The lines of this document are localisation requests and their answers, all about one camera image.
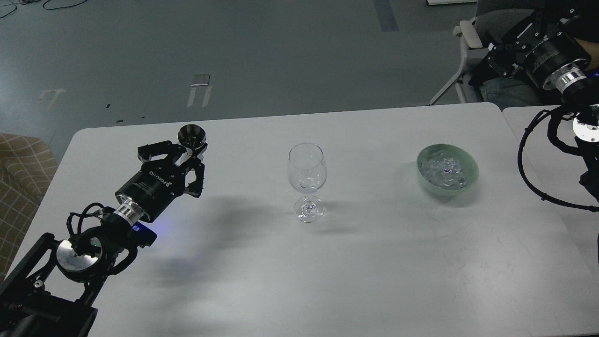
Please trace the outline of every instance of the glass base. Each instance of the glass base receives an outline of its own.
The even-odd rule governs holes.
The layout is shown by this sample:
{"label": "glass base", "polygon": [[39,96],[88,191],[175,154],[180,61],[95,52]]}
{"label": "glass base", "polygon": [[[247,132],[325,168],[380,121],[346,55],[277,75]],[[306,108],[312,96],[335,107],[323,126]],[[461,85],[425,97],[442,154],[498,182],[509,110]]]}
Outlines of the glass base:
{"label": "glass base", "polygon": [[299,198],[294,206],[295,215],[304,222],[315,222],[325,214],[325,205],[313,195]]}

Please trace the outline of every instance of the plaid sofa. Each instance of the plaid sofa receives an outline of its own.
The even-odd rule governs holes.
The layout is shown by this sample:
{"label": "plaid sofa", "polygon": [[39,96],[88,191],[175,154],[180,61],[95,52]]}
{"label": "plaid sofa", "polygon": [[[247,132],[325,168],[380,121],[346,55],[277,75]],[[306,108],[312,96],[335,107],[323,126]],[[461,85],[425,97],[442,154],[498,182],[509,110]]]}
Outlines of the plaid sofa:
{"label": "plaid sofa", "polygon": [[44,197],[58,165],[41,139],[0,134],[0,281]]}

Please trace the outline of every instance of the person's arm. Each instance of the person's arm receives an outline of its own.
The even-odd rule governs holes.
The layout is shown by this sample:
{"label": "person's arm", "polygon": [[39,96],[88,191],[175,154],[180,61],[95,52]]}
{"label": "person's arm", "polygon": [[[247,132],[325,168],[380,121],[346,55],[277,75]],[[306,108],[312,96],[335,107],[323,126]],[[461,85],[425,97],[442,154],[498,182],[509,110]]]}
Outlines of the person's arm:
{"label": "person's arm", "polygon": [[599,67],[599,43],[580,40],[578,38],[574,39],[591,55],[591,63],[586,70],[593,70]]}

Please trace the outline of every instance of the chair leg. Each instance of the chair leg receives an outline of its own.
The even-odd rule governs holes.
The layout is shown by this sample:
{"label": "chair leg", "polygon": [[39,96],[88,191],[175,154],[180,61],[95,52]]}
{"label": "chair leg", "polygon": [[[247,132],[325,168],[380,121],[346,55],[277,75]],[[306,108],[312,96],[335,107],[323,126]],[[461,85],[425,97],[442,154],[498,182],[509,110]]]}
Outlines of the chair leg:
{"label": "chair leg", "polygon": [[468,103],[468,98],[466,97],[464,88],[462,88],[462,86],[459,85],[459,83],[455,83],[453,85],[453,87],[455,88],[455,92],[458,94],[459,102],[460,103]]}
{"label": "chair leg", "polygon": [[447,83],[445,83],[445,85],[441,88],[441,90],[439,90],[431,99],[431,101],[428,103],[428,105],[433,106],[435,105],[435,103],[439,100],[439,98],[441,98],[441,96],[443,96],[448,90],[449,88],[452,87],[452,85],[454,85],[457,81],[458,78],[462,76],[462,68],[460,67],[460,69],[458,70],[457,73],[455,73],[450,79],[449,81],[447,81]]}

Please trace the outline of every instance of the green bowl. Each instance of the green bowl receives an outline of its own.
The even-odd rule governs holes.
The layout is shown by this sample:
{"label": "green bowl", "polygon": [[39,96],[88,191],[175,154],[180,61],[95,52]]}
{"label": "green bowl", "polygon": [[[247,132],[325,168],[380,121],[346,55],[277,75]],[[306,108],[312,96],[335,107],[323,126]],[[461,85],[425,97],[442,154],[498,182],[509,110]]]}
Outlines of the green bowl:
{"label": "green bowl", "polygon": [[[422,175],[422,164],[432,160],[435,155],[438,155],[439,151],[443,151],[443,156],[440,157],[453,158],[460,163],[460,167],[466,179],[464,186],[457,189],[449,189],[448,187],[431,183]],[[445,197],[452,197],[467,191],[472,188],[479,179],[479,166],[476,164],[474,158],[472,158],[468,152],[449,144],[435,144],[422,149],[416,158],[416,166],[418,170],[418,180],[422,186],[431,193],[443,195]]]}

